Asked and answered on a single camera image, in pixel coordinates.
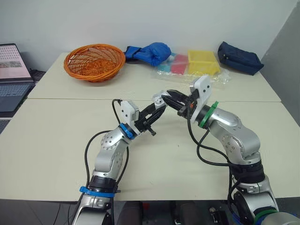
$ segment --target blue ring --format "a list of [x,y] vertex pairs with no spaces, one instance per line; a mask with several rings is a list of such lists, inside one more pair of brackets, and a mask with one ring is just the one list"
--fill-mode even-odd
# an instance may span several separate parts
[[79,189],[80,192],[86,193],[91,196],[97,197],[104,197],[104,198],[113,198],[114,193],[104,193],[104,192],[97,192],[97,191],[90,191],[85,186],[81,186]]

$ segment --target robotic arm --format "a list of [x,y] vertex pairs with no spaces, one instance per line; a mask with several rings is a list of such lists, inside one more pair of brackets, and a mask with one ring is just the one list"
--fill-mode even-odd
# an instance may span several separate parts
[[126,124],[121,123],[102,138],[101,150],[97,155],[89,185],[80,188],[82,196],[72,224],[112,224],[112,216],[107,210],[113,207],[111,199],[117,192],[116,179],[122,167],[124,151],[137,136],[146,130],[155,135],[151,124],[165,111],[166,104],[159,94],[154,100],[155,103],[141,112],[132,101],[119,101]]
[[259,153],[258,136],[243,126],[240,119],[225,110],[217,108],[218,102],[206,105],[211,94],[210,78],[202,76],[190,85],[191,94],[186,96],[176,90],[168,90],[162,96],[167,105],[178,111],[178,115],[191,122],[198,122],[201,128],[208,129],[223,145],[231,167],[234,186],[234,201],[240,221],[253,224],[262,220],[262,225],[282,225],[299,223],[291,214],[278,212],[278,206],[270,187],[268,177],[263,172]]

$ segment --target yellow plastic container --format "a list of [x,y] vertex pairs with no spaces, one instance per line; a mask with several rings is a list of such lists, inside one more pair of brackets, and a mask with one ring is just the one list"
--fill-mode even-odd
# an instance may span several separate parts
[[195,75],[214,75],[220,72],[220,66],[213,52],[210,51],[188,51],[188,73]]

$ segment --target blue cable tie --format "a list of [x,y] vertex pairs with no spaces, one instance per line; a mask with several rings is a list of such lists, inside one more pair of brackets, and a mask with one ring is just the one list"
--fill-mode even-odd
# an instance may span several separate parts
[[81,186],[79,191],[86,193],[88,195],[91,195],[91,196],[104,197],[104,198],[113,198],[115,195],[114,193],[91,191],[91,190],[88,190],[85,186]]
[[127,137],[130,139],[134,139],[135,137],[133,136],[133,134],[126,128],[126,126],[124,125],[124,123],[120,123],[120,127],[122,128],[122,130],[124,130],[124,132],[127,134]]

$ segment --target laptop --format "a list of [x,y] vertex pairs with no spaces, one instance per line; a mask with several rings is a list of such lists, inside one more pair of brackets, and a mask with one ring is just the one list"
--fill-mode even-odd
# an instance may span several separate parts
[[0,45],[0,113],[16,110],[33,86],[17,46]]

